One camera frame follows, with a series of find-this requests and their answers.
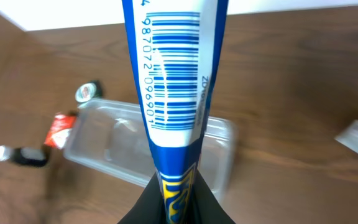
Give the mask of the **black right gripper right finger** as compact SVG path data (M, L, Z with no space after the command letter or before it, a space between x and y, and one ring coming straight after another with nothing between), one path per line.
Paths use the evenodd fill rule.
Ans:
M187 213L189 224L235 224L220 206L199 170L196 171Z

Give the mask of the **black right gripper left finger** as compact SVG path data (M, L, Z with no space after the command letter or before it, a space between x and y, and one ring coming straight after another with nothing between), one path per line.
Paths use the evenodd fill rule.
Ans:
M163 197L155 173L128 213L118 224L166 224Z

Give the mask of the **blue cool fever box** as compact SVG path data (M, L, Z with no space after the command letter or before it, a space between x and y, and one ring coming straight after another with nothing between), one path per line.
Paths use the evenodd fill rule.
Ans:
M168 223L183 223L207 127L227 0L123 0L132 71Z

